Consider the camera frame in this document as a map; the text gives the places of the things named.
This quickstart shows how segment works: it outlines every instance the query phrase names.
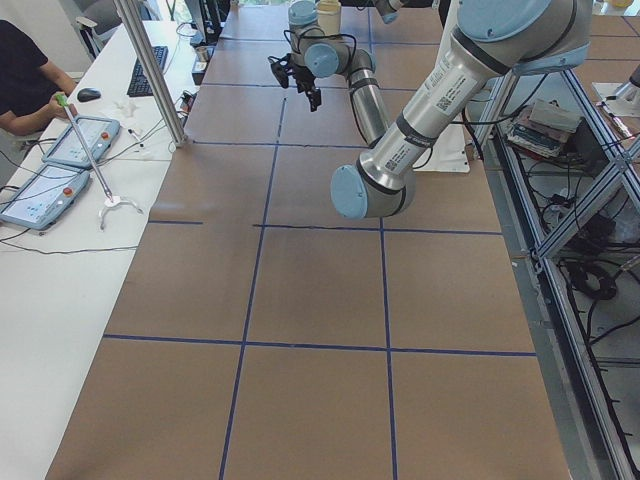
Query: white desk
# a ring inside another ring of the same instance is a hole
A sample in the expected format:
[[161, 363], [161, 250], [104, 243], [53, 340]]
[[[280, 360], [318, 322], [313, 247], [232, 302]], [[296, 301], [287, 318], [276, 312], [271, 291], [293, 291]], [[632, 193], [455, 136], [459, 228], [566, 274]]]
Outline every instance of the white desk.
[[[147, 22], [146, 27], [152, 45], [169, 47], [165, 79], [172, 98], [178, 99], [185, 89], [194, 92], [195, 54], [188, 39], [177, 35], [172, 22]], [[131, 99], [132, 115], [116, 106], [129, 105], [126, 89], [135, 58], [127, 32], [120, 27], [76, 88], [97, 88], [102, 98], [88, 103], [75, 102], [75, 95], [70, 98], [80, 114], [121, 121], [123, 128], [108, 156], [133, 143], [127, 128], [144, 135], [161, 119], [153, 97]], [[65, 126], [55, 120], [42, 138], [57, 136]], [[144, 215], [121, 207], [107, 215], [101, 232], [97, 214], [104, 194], [93, 178], [45, 235], [29, 232], [12, 242], [44, 251], [137, 245], [173, 150], [166, 128], [144, 144], [144, 149], [129, 150], [102, 169], [114, 194], [136, 200]], [[36, 147], [23, 166], [35, 170], [40, 158]], [[21, 185], [30, 175], [19, 170], [9, 183]], [[7, 198], [3, 194], [0, 201]], [[22, 230], [2, 225], [0, 238]], [[128, 250], [45, 256], [0, 244], [0, 478], [44, 478], [133, 255]]]

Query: blue tape line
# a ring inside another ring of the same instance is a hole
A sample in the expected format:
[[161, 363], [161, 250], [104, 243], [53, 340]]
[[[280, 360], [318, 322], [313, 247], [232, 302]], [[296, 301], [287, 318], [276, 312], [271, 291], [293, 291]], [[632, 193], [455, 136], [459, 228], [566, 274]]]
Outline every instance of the blue tape line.
[[367, 8], [367, 29], [369, 30], [369, 51], [373, 54], [373, 29], [371, 28], [371, 9]]
[[385, 232], [392, 233], [433, 233], [446, 235], [491, 235], [501, 237], [502, 232], [476, 231], [476, 230], [432, 230], [421, 228], [385, 228]]
[[[291, 230], [337, 230], [346, 232], [378, 232], [380, 228], [376, 227], [331, 227], [323, 225], [284, 225], [284, 224], [254, 224], [258, 228], [280, 228]], [[489, 235], [501, 237], [501, 232], [482, 232], [482, 231], [465, 231], [465, 230], [429, 230], [419, 228], [384, 228], [385, 232], [391, 233], [421, 233], [436, 235]]]
[[135, 342], [165, 342], [165, 343], [204, 343], [207, 345], [235, 345], [240, 346], [239, 340], [210, 340], [207, 338], [179, 338], [179, 337], [150, 337], [144, 335], [119, 335], [105, 333], [103, 338], [112, 340], [130, 340]]
[[266, 347], [266, 348], [291, 348], [300, 350], [337, 350], [348, 352], [385, 352], [385, 347], [370, 347], [360, 345], [323, 345], [314, 343], [286, 343], [286, 342], [259, 342], [248, 341], [249, 347]]
[[347, 232], [377, 232], [378, 228], [375, 227], [324, 227], [319, 225], [276, 225], [276, 224], [265, 224], [258, 225], [254, 224], [254, 227], [259, 228], [275, 228], [275, 229], [284, 229], [284, 230], [337, 230], [337, 231], [347, 231]]
[[636, 30], [636, 28], [631, 24], [629, 20], [627, 20], [627, 17], [622, 17], [622, 20], [624, 20], [624, 22], [631, 27], [631, 30], [633, 30], [638, 36], [640, 36], [640, 32]]
[[[282, 128], [282, 119], [284, 118], [284, 111], [287, 104], [287, 99], [284, 98], [282, 100], [282, 108], [280, 109], [280, 125], [278, 126], [278, 132], [281, 131]], [[267, 198], [264, 203], [264, 211], [262, 213], [262, 223], [265, 224], [267, 222], [267, 215], [269, 214], [269, 202], [271, 200], [271, 191], [273, 187], [273, 179], [275, 177], [276, 170], [276, 162], [278, 159], [278, 146], [273, 152], [273, 160], [271, 162], [271, 175], [269, 176], [269, 187], [267, 188]], [[233, 394], [231, 397], [231, 406], [229, 409], [229, 420], [227, 422], [227, 430], [224, 438], [224, 448], [222, 451], [222, 459], [220, 461], [220, 474], [219, 480], [224, 479], [224, 472], [227, 465], [227, 457], [229, 454], [229, 444], [231, 442], [231, 431], [233, 429], [233, 420], [235, 417], [236, 403], [238, 401], [238, 391], [240, 390], [240, 377], [242, 375], [242, 365], [244, 363], [244, 353], [247, 346], [247, 337], [249, 336], [249, 324], [251, 323], [251, 313], [253, 309], [253, 299], [256, 291], [256, 284], [258, 281], [258, 271], [260, 269], [260, 258], [262, 256], [262, 245], [264, 243], [264, 235], [266, 229], [262, 228], [260, 231], [260, 241], [258, 242], [258, 251], [256, 252], [256, 262], [253, 267], [253, 278], [251, 280], [251, 290], [249, 293], [249, 302], [247, 304], [247, 315], [244, 322], [244, 329], [242, 331], [242, 344], [240, 346], [240, 355], [238, 358], [238, 368], [236, 370], [236, 378], [233, 385]]]
[[283, 46], [288, 46], [286, 40], [284, 39], [273, 39], [273, 38], [226, 38], [222, 37], [220, 40], [225, 42], [261, 42], [261, 43], [282, 43]]
[[391, 431], [391, 468], [393, 479], [398, 480], [398, 449], [396, 442], [396, 417], [393, 395], [393, 359], [391, 356], [391, 320], [389, 314], [389, 290], [387, 287], [387, 254], [384, 241], [384, 219], [380, 219], [380, 253], [382, 265], [382, 298], [384, 301], [384, 328], [387, 344], [387, 387], [389, 392], [389, 428]]
[[436, 42], [373, 42], [373, 45], [401, 45], [403, 47], [435, 47], [440, 46], [440, 43]]
[[155, 225], [204, 225], [204, 222], [183, 220], [149, 220], [147, 223], [153, 223]]
[[536, 357], [535, 352], [518, 352], [518, 351], [492, 351], [492, 350], [456, 350], [442, 348], [402, 348], [402, 347], [374, 347], [368, 345], [329, 345], [315, 343], [287, 343], [287, 342], [260, 342], [242, 340], [219, 340], [208, 338], [181, 338], [181, 337], [156, 337], [147, 335], [123, 335], [115, 333], [106, 333], [103, 338], [111, 340], [126, 340], [140, 342], [167, 342], [167, 343], [195, 343], [208, 345], [235, 345], [259, 348], [290, 348], [301, 350], [336, 350], [336, 351], [352, 351], [352, 352], [391, 352], [391, 353], [415, 353], [422, 355], [460, 355], [469, 357]]
[[206, 82], [201, 87], [251, 87], [251, 88], [282, 88], [277, 83], [226, 83], [226, 82]]
[[595, 62], [637, 62], [640, 58], [587, 58]]
[[421, 353], [433, 355], [462, 355], [469, 357], [536, 357], [535, 352], [508, 352], [485, 350], [454, 350], [440, 348], [392, 348], [393, 353]]
[[262, 143], [252, 143], [252, 142], [223, 142], [216, 140], [193, 140], [194, 144], [197, 145], [213, 145], [213, 146], [223, 146], [223, 147], [275, 147], [276, 145], [279, 147], [300, 147], [300, 148], [341, 148], [341, 149], [351, 149], [351, 150], [364, 150], [366, 147], [362, 145], [322, 145], [322, 144], [311, 144], [311, 143], [276, 143], [276, 142], [262, 142]]

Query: person's arm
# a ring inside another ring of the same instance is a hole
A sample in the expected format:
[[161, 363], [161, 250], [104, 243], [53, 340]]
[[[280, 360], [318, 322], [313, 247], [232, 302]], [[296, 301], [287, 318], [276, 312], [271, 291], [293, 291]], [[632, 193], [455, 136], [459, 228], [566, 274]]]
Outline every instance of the person's arm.
[[[73, 105], [70, 110], [77, 115]], [[17, 117], [11, 110], [0, 115], [0, 128], [6, 130], [13, 135], [23, 136], [44, 129], [53, 118], [67, 118], [64, 109], [58, 104], [55, 96], [51, 96], [49, 103], [39, 110], [29, 114]]]
[[47, 63], [38, 68], [45, 77], [58, 85], [65, 94], [70, 95], [73, 89], [76, 88], [76, 82], [51, 60], [48, 60]]

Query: hand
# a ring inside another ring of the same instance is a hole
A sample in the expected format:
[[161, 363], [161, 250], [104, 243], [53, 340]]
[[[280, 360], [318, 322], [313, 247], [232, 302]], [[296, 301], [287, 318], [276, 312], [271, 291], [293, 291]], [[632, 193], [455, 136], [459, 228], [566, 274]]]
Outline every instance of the hand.
[[[49, 99], [49, 112], [51, 113], [51, 118], [55, 117], [66, 120], [67, 113], [64, 111], [64, 108], [58, 103], [58, 100], [56, 99], [56, 95], [58, 94], [64, 95], [64, 92], [56, 92], [51, 95], [51, 98]], [[78, 115], [78, 111], [73, 104], [69, 104], [69, 111], [74, 117]]]

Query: stack of books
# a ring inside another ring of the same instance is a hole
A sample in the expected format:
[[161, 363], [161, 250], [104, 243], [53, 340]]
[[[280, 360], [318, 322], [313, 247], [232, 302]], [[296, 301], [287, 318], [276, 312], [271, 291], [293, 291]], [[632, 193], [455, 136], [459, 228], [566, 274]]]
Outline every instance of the stack of books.
[[536, 100], [533, 105], [526, 106], [511, 123], [507, 140], [535, 155], [557, 157], [576, 131], [580, 120], [579, 115]]

